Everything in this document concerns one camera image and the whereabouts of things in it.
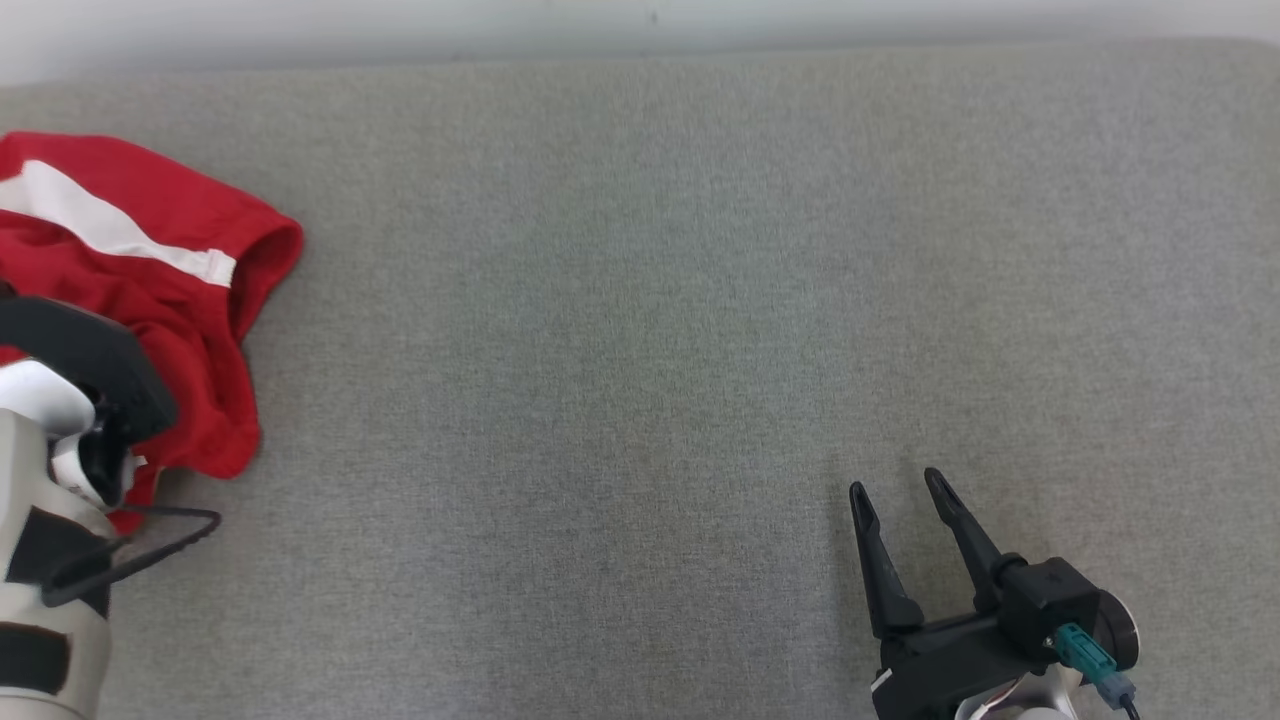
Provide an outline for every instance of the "gray table surface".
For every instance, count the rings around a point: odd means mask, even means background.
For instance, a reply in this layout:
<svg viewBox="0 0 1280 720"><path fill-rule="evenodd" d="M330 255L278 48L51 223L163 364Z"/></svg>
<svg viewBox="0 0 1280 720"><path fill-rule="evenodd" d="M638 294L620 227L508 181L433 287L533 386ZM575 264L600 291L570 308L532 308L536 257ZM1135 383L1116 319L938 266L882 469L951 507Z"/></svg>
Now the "gray table surface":
<svg viewBox="0 0 1280 720"><path fill-rule="evenodd" d="M169 483L227 524L116 591L102 720L870 717L845 493L965 611L927 464L1130 605L1144 717L1280 707L1274 49L157 77L0 128L308 231L259 459Z"/></svg>

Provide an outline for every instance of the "red cloth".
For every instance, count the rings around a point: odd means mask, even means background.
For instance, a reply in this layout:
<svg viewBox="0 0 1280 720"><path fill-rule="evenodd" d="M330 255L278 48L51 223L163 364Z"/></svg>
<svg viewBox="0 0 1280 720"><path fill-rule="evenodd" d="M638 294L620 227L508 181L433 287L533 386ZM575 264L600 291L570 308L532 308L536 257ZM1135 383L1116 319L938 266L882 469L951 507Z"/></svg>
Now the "red cloth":
<svg viewBox="0 0 1280 720"><path fill-rule="evenodd" d="M178 401L178 424L134 448L148 464L128 502L150 503L163 468L229 479L248 465L260 430L239 343L301 251L296 222L142 147L0 140L0 277L127 325ZM0 363L18 357L0 347Z"/></svg>

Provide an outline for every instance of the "teal connector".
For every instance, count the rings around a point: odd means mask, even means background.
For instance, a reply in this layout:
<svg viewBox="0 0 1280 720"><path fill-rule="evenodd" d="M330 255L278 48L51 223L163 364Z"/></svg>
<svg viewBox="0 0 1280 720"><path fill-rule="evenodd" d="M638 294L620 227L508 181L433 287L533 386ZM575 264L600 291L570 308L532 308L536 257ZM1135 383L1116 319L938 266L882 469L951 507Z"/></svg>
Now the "teal connector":
<svg viewBox="0 0 1280 720"><path fill-rule="evenodd" d="M1107 651L1102 650L1089 633L1084 632L1075 623L1068 623L1057 629L1053 635L1053 650L1057 651L1062 665L1074 667L1093 683L1102 700L1111 710L1124 710L1129 717L1137 717L1138 711L1133 708L1133 698L1138 688L1129 682L1129 678L1116 670L1116 661Z"/></svg>

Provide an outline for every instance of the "white wall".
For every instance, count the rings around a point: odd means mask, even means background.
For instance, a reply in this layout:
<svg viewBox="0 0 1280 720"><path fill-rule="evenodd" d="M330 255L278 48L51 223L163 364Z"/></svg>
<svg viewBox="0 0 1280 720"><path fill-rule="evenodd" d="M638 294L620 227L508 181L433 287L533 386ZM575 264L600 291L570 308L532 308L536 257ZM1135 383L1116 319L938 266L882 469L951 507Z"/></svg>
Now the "white wall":
<svg viewBox="0 0 1280 720"><path fill-rule="evenodd" d="M0 83L1134 35L1280 42L1280 0L0 0Z"/></svg>

